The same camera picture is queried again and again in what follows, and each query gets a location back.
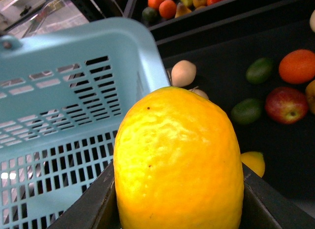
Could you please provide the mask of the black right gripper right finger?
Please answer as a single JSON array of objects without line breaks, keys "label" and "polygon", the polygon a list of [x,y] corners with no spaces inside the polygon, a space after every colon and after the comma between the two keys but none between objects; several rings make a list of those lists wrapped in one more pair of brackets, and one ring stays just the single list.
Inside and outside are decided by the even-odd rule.
[{"label": "black right gripper right finger", "polygon": [[313,229],[315,219],[294,205],[245,164],[241,229]]}]

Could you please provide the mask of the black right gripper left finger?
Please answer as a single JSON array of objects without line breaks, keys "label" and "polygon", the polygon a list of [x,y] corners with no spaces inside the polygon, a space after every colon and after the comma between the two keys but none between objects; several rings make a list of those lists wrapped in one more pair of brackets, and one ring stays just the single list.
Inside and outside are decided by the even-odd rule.
[{"label": "black right gripper left finger", "polygon": [[112,163],[79,199],[49,226],[50,229],[119,229],[120,227]]}]

